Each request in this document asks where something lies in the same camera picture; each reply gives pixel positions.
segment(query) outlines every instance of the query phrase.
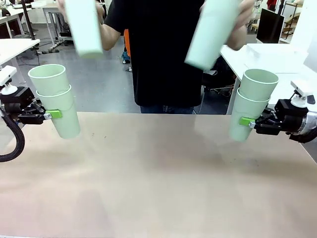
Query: cup rim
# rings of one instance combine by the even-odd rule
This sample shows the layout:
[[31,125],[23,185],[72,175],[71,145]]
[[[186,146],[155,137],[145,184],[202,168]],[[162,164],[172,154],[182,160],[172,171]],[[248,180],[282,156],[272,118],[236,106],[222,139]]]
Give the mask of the cup rim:
[[239,94],[239,96],[240,96],[241,98],[243,98],[243,99],[245,99],[245,100],[248,100],[248,101],[251,101],[251,102],[254,102],[254,103],[264,103],[264,102],[265,102],[265,103],[268,103],[268,102],[271,100],[271,97],[270,97],[269,99],[265,100],[265,101],[255,101],[255,100],[248,99],[248,98],[246,98],[246,97],[244,97],[244,96],[242,96],[242,95],[240,94],[240,88],[238,88],[237,93]]
[[[46,76],[46,77],[35,77],[35,76],[31,76],[30,73],[37,69],[37,68],[41,68],[41,67],[45,67],[45,66],[48,66],[48,65],[57,65],[57,66],[62,66],[63,67],[63,71],[61,73],[57,73],[55,75],[52,75],[52,76]],[[40,65],[40,66],[37,66],[37,67],[34,67],[33,69],[31,69],[29,72],[28,72],[28,76],[30,78],[36,78],[36,79],[44,79],[44,78],[53,78],[53,77],[57,77],[57,76],[60,76],[61,74],[65,73],[66,71],[66,68],[65,66],[61,65],[61,64],[57,64],[57,63],[50,63],[50,64],[44,64],[44,65]]]
[[[254,80],[254,79],[252,79],[252,78],[250,78],[250,77],[248,77],[248,76],[246,75],[246,72],[249,71],[249,70],[261,70],[261,71],[269,72],[269,73],[271,73],[271,74],[274,74],[274,75],[277,77],[277,81],[276,81],[276,82],[272,82],[272,83],[265,83],[265,82],[256,81],[256,80]],[[278,78],[278,76],[277,76],[275,73],[272,73],[272,72],[270,72],[270,71],[268,71],[268,70],[260,69],[260,68],[249,68],[249,69],[247,69],[246,71],[244,71],[243,75],[244,75],[248,80],[250,80],[250,81],[252,81],[252,82],[255,82],[255,83],[259,83],[259,84],[276,84],[276,83],[279,82],[279,78]]]
[[43,96],[43,95],[39,94],[39,92],[38,92],[37,90],[36,90],[36,94],[37,94],[38,96],[40,96],[40,97],[43,97],[43,98],[56,98],[56,97],[63,96],[63,95],[65,95],[65,94],[69,93],[70,90],[71,90],[71,85],[69,85],[69,89],[68,89],[66,92],[60,93],[60,94],[57,94],[57,95],[53,95],[53,96]]

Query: orange object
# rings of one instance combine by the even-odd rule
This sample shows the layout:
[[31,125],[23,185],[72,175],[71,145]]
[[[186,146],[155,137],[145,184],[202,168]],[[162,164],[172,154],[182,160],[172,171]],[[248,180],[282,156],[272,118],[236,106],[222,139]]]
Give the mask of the orange object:
[[129,30],[128,29],[124,30],[124,41],[125,41],[125,47],[127,48],[128,55],[129,55],[129,57],[131,57],[130,39],[129,39]]

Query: black monitor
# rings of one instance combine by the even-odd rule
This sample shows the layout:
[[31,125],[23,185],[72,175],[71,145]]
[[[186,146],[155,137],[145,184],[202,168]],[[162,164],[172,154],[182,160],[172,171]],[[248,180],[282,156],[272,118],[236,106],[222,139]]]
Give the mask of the black monitor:
[[270,10],[262,9],[257,39],[262,43],[279,43],[283,25],[284,16]]

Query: white box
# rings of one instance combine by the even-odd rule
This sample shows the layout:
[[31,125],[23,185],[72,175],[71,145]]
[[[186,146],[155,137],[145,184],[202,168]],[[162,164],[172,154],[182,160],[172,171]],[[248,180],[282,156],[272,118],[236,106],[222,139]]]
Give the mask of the white box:
[[272,73],[299,73],[308,56],[290,44],[247,44],[245,65]]

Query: black t-shirt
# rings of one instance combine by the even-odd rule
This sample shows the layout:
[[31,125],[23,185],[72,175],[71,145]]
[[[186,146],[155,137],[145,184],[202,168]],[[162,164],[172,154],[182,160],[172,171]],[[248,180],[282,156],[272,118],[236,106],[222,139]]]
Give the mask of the black t-shirt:
[[135,102],[193,107],[203,72],[184,63],[204,0],[112,0],[105,24],[129,29]]

